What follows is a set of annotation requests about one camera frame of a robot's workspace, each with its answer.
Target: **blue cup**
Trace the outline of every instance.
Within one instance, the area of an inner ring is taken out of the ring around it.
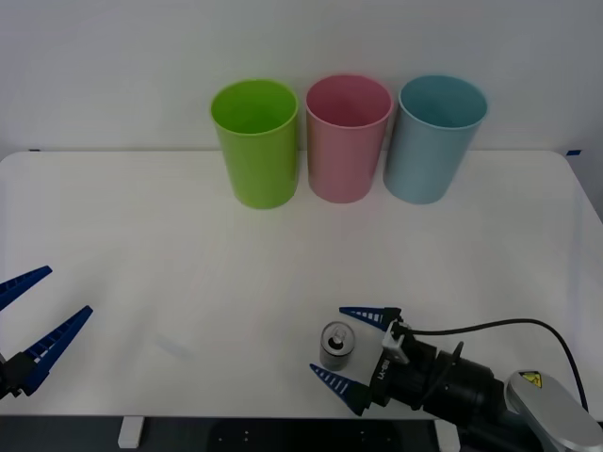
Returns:
[[[464,80],[426,75],[399,92],[399,106],[383,181],[401,200],[436,202],[448,190],[488,104]]]

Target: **plastic cup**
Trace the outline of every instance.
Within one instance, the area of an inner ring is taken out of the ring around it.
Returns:
[[[365,197],[393,108],[387,88],[362,75],[332,75],[310,88],[308,174],[318,196],[329,202]]]
[[[383,181],[401,200],[436,202],[448,190],[488,104],[464,80],[427,75],[400,91],[399,106]]]
[[[211,104],[235,196],[270,209],[295,193],[298,99],[273,80],[244,80],[224,88]]]

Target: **pink cup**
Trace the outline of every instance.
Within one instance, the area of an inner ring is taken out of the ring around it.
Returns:
[[[381,83],[339,74],[305,98],[310,186],[330,202],[361,200],[370,190],[394,100]]]

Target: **green cup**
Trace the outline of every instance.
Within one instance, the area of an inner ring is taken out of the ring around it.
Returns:
[[[289,201],[298,179],[298,99],[273,80],[243,80],[211,104],[235,196],[256,209]]]

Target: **table leg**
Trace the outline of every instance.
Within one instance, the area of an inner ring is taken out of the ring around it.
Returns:
[[[447,421],[437,420],[435,423],[435,432],[437,442],[440,445],[440,452],[459,452],[461,442],[459,441],[459,431],[454,424]]]
[[[142,416],[125,416],[122,421],[120,438],[117,444],[120,449],[138,449],[140,443],[140,433],[144,424]]]

